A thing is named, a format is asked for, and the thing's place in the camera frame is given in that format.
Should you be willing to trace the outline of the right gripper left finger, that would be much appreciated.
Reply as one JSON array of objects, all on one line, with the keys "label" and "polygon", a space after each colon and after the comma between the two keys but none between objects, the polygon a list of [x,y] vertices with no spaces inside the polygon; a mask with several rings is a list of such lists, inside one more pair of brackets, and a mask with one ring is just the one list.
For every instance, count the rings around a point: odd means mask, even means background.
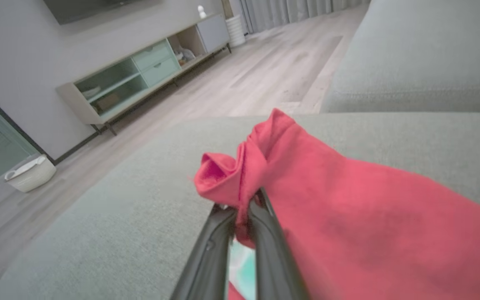
[{"label": "right gripper left finger", "polygon": [[229,245],[238,211],[215,204],[171,294],[172,300],[226,300]]}]

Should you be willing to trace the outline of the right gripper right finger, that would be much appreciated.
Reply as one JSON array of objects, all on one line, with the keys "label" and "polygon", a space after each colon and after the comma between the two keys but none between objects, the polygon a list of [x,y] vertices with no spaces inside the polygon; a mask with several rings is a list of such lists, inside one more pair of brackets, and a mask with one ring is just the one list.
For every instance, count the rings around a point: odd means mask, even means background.
[{"label": "right gripper right finger", "polygon": [[248,203],[248,235],[255,245],[257,300],[306,300],[308,289],[265,189]]}]

